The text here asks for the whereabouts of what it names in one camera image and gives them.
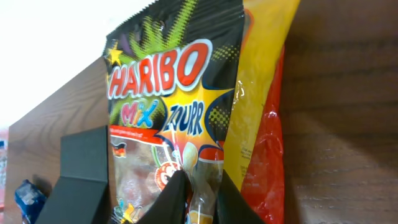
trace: plastic packaging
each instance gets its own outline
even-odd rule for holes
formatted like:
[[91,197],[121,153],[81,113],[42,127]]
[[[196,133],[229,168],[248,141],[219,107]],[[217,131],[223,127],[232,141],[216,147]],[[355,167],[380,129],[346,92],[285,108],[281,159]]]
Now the plastic packaging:
[[108,35],[110,135],[122,222],[176,170],[191,220],[212,223],[243,37],[242,0],[159,0]]
[[108,35],[117,220],[137,222],[183,169],[187,220],[212,223],[224,169],[266,223],[283,223],[283,57],[274,74],[298,3],[158,0]]
[[16,189],[14,199],[21,209],[23,219],[29,224],[34,224],[47,198],[29,180],[24,180]]
[[283,57],[275,77],[274,74],[299,0],[244,0],[243,3],[248,28],[224,144],[224,169],[266,223],[280,224],[284,173],[277,113]]

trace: wood grain surface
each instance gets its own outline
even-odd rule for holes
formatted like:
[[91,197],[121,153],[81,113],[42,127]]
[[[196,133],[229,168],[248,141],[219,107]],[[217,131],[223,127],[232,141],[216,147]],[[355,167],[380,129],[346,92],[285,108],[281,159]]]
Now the wood grain surface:
[[[397,10],[396,0],[302,0],[280,109],[286,223],[398,223]],[[21,222],[22,180],[51,191],[61,136],[108,123],[105,73],[99,58],[11,126],[5,223]]]
[[281,97],[285,222],[398,223],[398,1],[303,0]]
[[[10,127],[4,223],[21,223],[14,191],[24,179],[33,181],[44,194],[51,192],[60,173],[61,136],[108,124],[106,72],[99,58]],[[109,183],[114,195],[113,174],[110,159]]]

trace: yellow star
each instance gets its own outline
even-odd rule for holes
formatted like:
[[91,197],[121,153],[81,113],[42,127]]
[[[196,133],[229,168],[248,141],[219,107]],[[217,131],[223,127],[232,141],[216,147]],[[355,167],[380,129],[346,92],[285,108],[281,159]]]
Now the yellow star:
[[168,118],[166,119],[166,122],[170,122],[169,119],[173,113],[171,111],[171,107],[175,105],[179,106],[187,106],[187,113],[189,113],[189,106],[192,105],[194,101],[196,102],[203,102],[203,111],[202,111],[202,116],[200,118],[200,126],[202,128],[202,132],[200,134],[192,135],[191,133],[188,134],[187,130],[181,131],[179,127],[177,127],[177,130],[174,131],[172,127],[169,128],[169,130],[160,130],[158,132],[158,136],[162,136],[164,139],[169,140],[169,143],[171,143],[174,147],[175,150],[178,150],[181,159],[183,150],[186,147],[187,143],[190,142],[192,143],[197,151],[199,152],[203,148],[208,148],[208,147],[213,147],[213,148],[220,148],[219,145],[215,142],[215,140],[210,136],[208,133],[208,130],[206,129],[206,112],[209,109],[209,106],[219,97],[224,95],[225,93],[230,92],[233,89],[227,89],[227,90],[207,90],[205,89],[201,81],[199,82],[199,85],[195,87],[194,90],[190,92],[185,92],[182,91],[179,87],[176,87],[175,91],[167,97],[162,97],[163,102],[165,103],[165,106],[167,108],[167,116]]
[[108,60],[111,62],[111,65],[113,65],[115,62],[118,65],[121,65],[119,56],[123,53],[122,50],[118,50],[118,42],[116,41],[113,48],[108,49]]

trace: blue package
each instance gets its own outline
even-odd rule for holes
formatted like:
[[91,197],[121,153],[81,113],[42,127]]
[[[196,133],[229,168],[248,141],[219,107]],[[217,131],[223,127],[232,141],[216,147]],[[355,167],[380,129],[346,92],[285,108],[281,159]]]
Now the blue package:
[[30,224],[34,224],[47,198],[29,180],[24,180],[15,191],[14,199],[22,211],[22,216]]

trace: candy bag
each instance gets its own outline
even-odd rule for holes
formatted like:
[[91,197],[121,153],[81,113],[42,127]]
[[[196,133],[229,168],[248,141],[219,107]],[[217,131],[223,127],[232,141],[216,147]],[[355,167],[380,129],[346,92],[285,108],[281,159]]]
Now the candy bag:
[[213,222],[243,25],[242,0],[159,0],[107,36],[121,223],[137,222],[180,169],[188,216]]
[[244,42],[224,144],[224,169],[246,202],[268,224],[283,223],[284,209],[278,117],[283,57],[276,72],[275,67],[299,2],[243,1]]

